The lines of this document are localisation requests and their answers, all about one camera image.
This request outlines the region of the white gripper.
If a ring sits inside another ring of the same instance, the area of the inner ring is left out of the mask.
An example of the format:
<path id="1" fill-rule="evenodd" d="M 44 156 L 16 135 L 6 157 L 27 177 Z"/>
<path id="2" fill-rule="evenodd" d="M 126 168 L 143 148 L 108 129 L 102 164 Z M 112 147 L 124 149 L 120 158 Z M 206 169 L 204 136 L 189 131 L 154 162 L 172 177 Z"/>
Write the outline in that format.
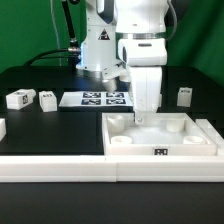
<path id="1" fill-rule="evenodd" d="M 155 113 L 160 103 L 162 83 L 161 67 L 130 67 L 131 90 L 135 123 L 142 125 L 144 115 L 141 112 Z"/>

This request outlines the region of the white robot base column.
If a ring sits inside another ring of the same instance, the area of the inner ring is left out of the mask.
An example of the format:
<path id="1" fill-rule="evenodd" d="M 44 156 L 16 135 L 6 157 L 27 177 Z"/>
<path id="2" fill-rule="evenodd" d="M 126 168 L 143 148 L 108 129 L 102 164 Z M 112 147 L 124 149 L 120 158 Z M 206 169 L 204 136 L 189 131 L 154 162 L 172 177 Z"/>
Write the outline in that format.
<path id="1" fill-rule="evenodd" d="M 115 0 L 85 0 L 86 37 L 81 44 L 81 75 L 113 79 L 126 76 L 127 70 L 117 58 Z"/>

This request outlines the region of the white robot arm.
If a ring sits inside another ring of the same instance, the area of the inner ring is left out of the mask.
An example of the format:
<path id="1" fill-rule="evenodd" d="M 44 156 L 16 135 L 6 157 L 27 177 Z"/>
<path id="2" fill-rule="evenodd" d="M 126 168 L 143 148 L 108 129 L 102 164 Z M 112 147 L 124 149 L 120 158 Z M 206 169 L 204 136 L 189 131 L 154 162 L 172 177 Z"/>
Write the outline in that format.
<path id="1" fill-rule="evenodd" d="M 115 79 L 131 84 L 135 122 L 157 111 L 162 66 L 167 63 L 165 16 L 171 0 L 85 0 L 87 36 L 83 68 L 101 78 L 107 89 Z"/>

